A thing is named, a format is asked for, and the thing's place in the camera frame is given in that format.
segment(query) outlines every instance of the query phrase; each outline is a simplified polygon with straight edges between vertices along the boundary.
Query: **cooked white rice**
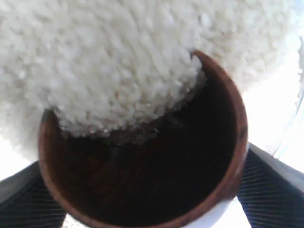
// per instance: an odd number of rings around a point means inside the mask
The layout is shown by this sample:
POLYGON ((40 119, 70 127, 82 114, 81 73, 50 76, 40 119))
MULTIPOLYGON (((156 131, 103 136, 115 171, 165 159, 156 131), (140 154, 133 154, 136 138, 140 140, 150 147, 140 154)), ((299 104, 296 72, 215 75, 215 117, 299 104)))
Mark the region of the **cooked white rice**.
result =
POLYGON ((74 136, 156 119, 195 86, 193 49, 246 91, 297 51, 292 2, 0 0, 2 140, 36 157, 46 108, 74 136))

